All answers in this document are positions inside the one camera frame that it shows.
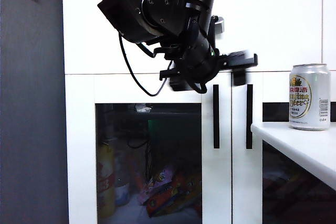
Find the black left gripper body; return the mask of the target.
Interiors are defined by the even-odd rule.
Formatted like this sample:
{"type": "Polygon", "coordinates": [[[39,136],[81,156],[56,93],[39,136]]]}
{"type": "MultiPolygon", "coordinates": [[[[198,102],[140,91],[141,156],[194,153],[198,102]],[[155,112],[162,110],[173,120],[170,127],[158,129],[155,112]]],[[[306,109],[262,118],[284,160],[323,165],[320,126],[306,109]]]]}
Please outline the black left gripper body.
{"type": "Polygon", "coordinates": [[[212,80],[219,72],[219,50],[209,49],[201,62],[192,63],[187,59],[175,59],[176,68],[186,80],[192,90],[197,93],[206,93],[206,83],[212,80]]]}

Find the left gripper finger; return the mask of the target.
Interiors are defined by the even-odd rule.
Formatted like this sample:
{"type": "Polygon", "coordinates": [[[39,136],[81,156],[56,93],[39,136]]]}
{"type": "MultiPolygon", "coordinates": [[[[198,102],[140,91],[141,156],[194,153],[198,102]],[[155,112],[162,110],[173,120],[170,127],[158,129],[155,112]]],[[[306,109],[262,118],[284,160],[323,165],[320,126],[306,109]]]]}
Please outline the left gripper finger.
{"type": "Polygon", "coordinates": [[[173,91],[188,91],[192,89],[176,68],[160,71],[159,78],[160,80],[168,79],[173,91]]]}
{"type": "Polygon", "coordinates": [[[224,55],[223,70],[231,70],[235,86],[242,86],[247,83],[246,69],[258,65],[258,56],[248,56],[247,51],[232,52],[224,55]]]}

